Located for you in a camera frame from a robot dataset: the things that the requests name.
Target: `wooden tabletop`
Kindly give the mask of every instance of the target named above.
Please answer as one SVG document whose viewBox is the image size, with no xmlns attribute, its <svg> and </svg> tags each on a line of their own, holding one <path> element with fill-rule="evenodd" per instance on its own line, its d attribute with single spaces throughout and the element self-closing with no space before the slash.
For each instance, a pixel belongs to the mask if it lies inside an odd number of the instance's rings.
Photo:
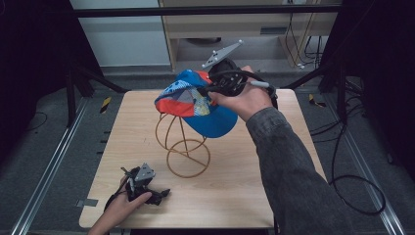
<svg viewBox="0 0 415 235">
<path fill-rule="evenodd" d="M 160 90 L 145 90 L 125 94 L 88 195 L 88 199 L 98 200 L 98 204 L 83 208 L 80 226 L 91 227 L 102 214 L 107 199 L 123 177 L 121 167 L 132 169 L 147 163 L 156 173 L 149 188 L 155 191 L 171 189 L 171 192 L 159 206 L 142 206 L 120 227 L 272 228 L 273 214 L 262 187 L 254 143 L 245 123 L 238 119 L 228 134 L 209 138 L 205 146 L 190 152 L 192 158 L 205 164 L 209 152 L 207 169 L 196 177 L 179 177 L 167 167 L 168 151 L 156 137 L 160 113 L 154 101 L 160 93 Z M 277 94 L 279 110 L 305 144 L 317 172 L 325 177 L 295 92 L 279 89 Z M 170 121 L 164 119 L 159 125 L 157 135 L 162 143 L 169 124 Z M 186 139 L 202 140 L 184 121 L 183 126 Z M 181 139 L 183 135 L 177 120 L 169 131 L 167 145 L 171 147 Z M 188 143 L 188 148 L 192 148 L 194 143 Z M 203 169 L 201 164 L 178 154 L 170 154 L 169 161 L 175 171 L 184 175 Z"/>
</svg>

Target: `white wall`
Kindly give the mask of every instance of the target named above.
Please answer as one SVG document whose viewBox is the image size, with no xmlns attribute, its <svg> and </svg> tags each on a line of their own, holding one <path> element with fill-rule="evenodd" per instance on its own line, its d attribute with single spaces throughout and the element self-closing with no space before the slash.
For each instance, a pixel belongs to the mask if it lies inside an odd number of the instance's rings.
<svg viewBox="0 0 415 235">
<path fill-rule="evenodd" d="M 158 7 L 157 0 L 70 0 L 75 9 Z M 170 66 L 161 17 L 79 19 L 101 67 Z"/>
</svg>

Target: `hand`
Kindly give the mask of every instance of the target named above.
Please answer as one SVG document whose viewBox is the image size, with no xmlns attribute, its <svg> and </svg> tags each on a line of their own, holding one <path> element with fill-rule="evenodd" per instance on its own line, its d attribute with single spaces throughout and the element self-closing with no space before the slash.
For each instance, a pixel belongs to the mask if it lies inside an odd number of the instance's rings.
<svg viewBox="0 0 415 235">
<path fill-rule="evenodd" d="M 249 66 L 243 67 L 242 70 L 253 72 Z M 217 104 L 237 113 L 244 121 L 247 121 L 258 111 L 272 107 L 272 102 L 267 91 L 250 84 L 247 84 L 241 94 L 235 97 L 224 96 L 217 92 L 209 92 L 208 95 Z"/>
<path fill-rule="evenodd" d="M 122 193 L 110 203 L 105 212 L 101 217 L 95 222 L 94 226 L 89 230 L 88 234 L 107 234 L 112 228 L 116 227 L 122 223 L 129 215 L 131 215 L 135 210 L 140 208 L 147 200 L 152 197 L 151 192 L 140 195 L 140 197 L 129 202 L 128 195 L 125 191 L 125 185 L 121 189 Z"/>
</svg>

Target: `gray sleeve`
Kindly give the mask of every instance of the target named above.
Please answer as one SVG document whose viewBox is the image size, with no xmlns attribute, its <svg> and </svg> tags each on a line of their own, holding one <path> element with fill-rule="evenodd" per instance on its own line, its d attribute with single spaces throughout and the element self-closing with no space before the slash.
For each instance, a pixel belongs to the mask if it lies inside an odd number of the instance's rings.
<svg viewBox="0 0 415 235">
<path fill-rule="evenodd" d="M 282 234 L 353 234 L 348 209 L 275 108 L 247 121 L 262 184 Z"/>
</svg>

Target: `colorful cap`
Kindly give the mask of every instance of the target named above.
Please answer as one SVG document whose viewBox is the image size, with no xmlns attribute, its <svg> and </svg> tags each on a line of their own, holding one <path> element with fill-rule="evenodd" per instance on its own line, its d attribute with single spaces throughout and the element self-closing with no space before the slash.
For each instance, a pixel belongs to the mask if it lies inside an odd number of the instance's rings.
<svg viewBox="0 0 415 235">
<path fill-rule="evenodd" d="M 156 99 L 156 109 L 183 118 L 207 138 L 223 136 L 235 126 L 238 116 L 197 90 L 210 83 L 207 72 L 184 70 Z"/>
</svg>

